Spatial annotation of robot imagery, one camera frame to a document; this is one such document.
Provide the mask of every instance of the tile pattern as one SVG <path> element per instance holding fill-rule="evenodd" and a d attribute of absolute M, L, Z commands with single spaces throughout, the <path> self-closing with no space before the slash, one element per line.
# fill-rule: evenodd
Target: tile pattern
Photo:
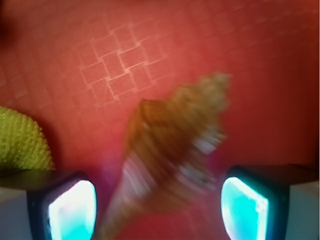
<path fill-rule="evenodd" d="M 39 121 L 59 168 L 90 173 L 100 209 L 119 177 L 123 130 L 138 101 L 213 71 L 233 75 L 229 138 L 210 156 L 218 179 L 234 162 L 313 154 L 317 0 L 2 2 L 0 105 Z M 226 239 L 219 205 L 210 194 L 138 219 L 120 238 Z"/>

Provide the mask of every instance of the yellow-green sponge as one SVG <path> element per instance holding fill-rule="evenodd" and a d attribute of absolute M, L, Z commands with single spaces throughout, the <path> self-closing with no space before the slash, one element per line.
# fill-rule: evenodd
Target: yellow-green sponge
<path fill-rule="evenodd" d="M 42 129 L 31 117 L 0 106 L 0 170 L 54 169 Z"/>

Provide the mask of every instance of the white surface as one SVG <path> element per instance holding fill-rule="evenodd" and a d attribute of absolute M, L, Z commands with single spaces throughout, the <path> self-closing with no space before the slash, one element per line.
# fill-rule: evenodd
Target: white surface
<path fill-rule="evenodd" d="M 319 239 L 319 181 L 290 187 L 286 240 Z"/>
<path fill-rule="evenodd" d="M 0 240 L 31 240 L 27 193 L 0 187 Z"/>

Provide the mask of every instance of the light panel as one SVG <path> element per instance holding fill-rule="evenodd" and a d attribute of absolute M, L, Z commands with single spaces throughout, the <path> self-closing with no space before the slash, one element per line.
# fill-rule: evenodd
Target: light panel
<path fill-rule="evenodd" d="M 52 240 L 89 240 L 97 213 L 96 190 L 87 180 L 77 182 L 49 205 Z"/>
<path fill-rule="evenodd" d="M 227 178 L 221 191 L 221 210 L 232 240 L 266 239 L 269 201 L 237 177 Z"/>

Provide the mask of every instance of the cyan light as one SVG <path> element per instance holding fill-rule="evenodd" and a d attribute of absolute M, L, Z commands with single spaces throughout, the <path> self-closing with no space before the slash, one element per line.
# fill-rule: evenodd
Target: cyan light
<path fill-rule="evenodd" d="M 87 180 L 77 182 L 49 205 L 52 240 L 89 240 L 97 213 L 96 190 Z"/>
<path fill-rule="evenodd" d="M 222 186 L 221 210 L 226 232 L 232 240 L 266 239 L 269 201 L 237 177 Z"/>

